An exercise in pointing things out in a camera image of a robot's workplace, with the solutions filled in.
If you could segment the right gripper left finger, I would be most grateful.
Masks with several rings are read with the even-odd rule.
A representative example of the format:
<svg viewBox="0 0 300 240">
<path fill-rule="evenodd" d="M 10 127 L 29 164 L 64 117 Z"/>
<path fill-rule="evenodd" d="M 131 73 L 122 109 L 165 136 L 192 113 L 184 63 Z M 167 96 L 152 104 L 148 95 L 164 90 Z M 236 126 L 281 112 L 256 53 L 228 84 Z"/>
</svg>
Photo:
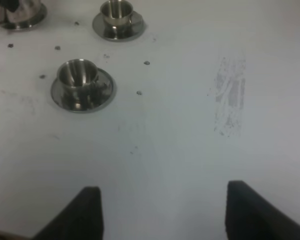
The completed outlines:
<svg viewBox="0 0 300 240">
<path fill-rule="evenodd" d="M 104 219 L 99 187 L 85 187 L 34 240 L 102 240 Z"/>
</svg>

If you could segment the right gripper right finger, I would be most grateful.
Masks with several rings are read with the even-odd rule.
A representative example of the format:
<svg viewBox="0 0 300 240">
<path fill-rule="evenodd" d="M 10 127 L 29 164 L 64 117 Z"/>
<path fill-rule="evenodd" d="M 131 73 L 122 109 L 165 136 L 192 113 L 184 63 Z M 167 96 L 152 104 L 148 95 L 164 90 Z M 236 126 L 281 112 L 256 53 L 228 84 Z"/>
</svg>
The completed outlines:
<svg viewBox="0 0 300 240">
<path fill-rule="evenodd" d="M 229 240 L 300 240 L 300 225 L 242 180 L 227 184 L 225 232 Z"/>
</svg>

